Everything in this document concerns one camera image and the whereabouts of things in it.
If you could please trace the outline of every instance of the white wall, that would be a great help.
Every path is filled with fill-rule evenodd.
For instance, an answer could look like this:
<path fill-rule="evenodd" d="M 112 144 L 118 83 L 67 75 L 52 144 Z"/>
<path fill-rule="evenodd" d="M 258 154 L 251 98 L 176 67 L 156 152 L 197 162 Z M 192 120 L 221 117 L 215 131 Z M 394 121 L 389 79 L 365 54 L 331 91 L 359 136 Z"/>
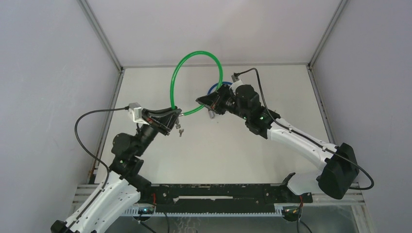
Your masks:
<path fill-rule="evenodd" d="M 0 232 L 50 232 L 91 165 L 74 123 L 109 106 L 117 71 L 74 0 L 3 0 L 0 32 Z M 103 118 L 80 125 L 91 151 Z"/>
<path fill-rule="evenodd" d="M 375 178 L 363 193 L 380 233 L 411 228 L 411 12 L 410 0 L 351 1 L 314 70 L 338 142 Z"/>
<path fill-rule="evenodd" d="M 339 1 L 89 0 L 124 66 L 308 63 Z"/>

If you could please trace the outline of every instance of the blue cable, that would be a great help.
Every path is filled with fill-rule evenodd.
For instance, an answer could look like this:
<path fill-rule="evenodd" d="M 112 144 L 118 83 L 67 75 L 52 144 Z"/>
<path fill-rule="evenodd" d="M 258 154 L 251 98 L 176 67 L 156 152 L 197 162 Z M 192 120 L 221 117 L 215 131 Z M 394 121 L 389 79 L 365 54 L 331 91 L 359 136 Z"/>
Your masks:
<path fill-rule="evenodd" d="M 232 85 L 231 82 L 222 82 L 222 84 Z M 209 95 L 210 93 L 212 93 L 213 89 L 214 89 L 215 87 L 217 87 L 217 85 L 218 85 L 218 84 L 215 83 L 215 84 L 209 89 L 209 91 L 207 92 L 207 94 Z"/>

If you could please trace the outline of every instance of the gray wall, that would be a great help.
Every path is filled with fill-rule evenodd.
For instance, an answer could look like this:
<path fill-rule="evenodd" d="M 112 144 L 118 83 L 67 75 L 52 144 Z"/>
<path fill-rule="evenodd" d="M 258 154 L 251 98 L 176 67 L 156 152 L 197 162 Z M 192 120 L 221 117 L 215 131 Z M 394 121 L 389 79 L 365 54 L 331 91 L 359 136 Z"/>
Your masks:
<path fill-rule="evenodd" d="M 0 232 L 50 232 L 91 165 L 74 123 L 109 106 L 117 71 L 74 0 L 3 0 L 0 32 Z M 91 151 L 103 119 L 80 124 Z"/>
<path fill-rule="evenodd" d="M 363 193 L 377 231 L 410 231 L 412 1 L 351 1 L 314 72 L 337 141 L 376 181 Z"/>

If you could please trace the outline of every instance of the green loop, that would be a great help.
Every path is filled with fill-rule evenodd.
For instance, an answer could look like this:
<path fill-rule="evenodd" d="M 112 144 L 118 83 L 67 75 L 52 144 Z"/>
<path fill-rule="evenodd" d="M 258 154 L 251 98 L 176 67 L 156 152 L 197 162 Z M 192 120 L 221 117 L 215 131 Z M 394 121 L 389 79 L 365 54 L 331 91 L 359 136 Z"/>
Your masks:
<path fill-rule="evenodd" d="M 218 88 L 222 85 L 222 82 L 223 82 L 223 68 L 222 68 L 222 65 L 220 64 L 218 58 L 217 58 L 215 55 L 213 55 L 213 54 L 211 54 L 210 52 L 208 52 L 208 51 L 195 51 L 195 52 L 191 52 L 191 53 L 189 53 L 188 55 L 186 55 L 186 56 L 177 64 L 176 68 L 174 69 L 174 72 L 173 72 L 173 75 L 172 75 L 172 81 L 171 81 L 171 83 L 170 83 L 170 104 L 171 104 L 171 106 L 172 106 L 172 109 L 175 109 L 175 108 L 176 108 L 176 106 L 174 105 L 174 82 L 176 81 L 177 73 L 179 72 L 180 67 L 183 65 L 183 63 L 185 63 L 189 58 L 191 58 L 191 57 L 193 57 L 193 56 L 196 56 L 196 55 L 206 55 L 206 56 L 212 58 L 212 59 L 216 62 L 216 64 L 218 65 L 218 68 L 219 68 L 219 82 L 218 82 L 218 86 L 216 87 L 216 89 L 218 89 Z M 187 115 L 193 114 L 193 113 L 201 110 L 202 108 L 203 108 L 203 105 L 200 105 L 199 107 L 197 107 L 197 108 L 195 108 L 195 109 L 192 109 L 192 110 L 190 110 L 190 111 L 184 112 L 183 115 L 184 115 L 184 116 L 187 116 Z"/>

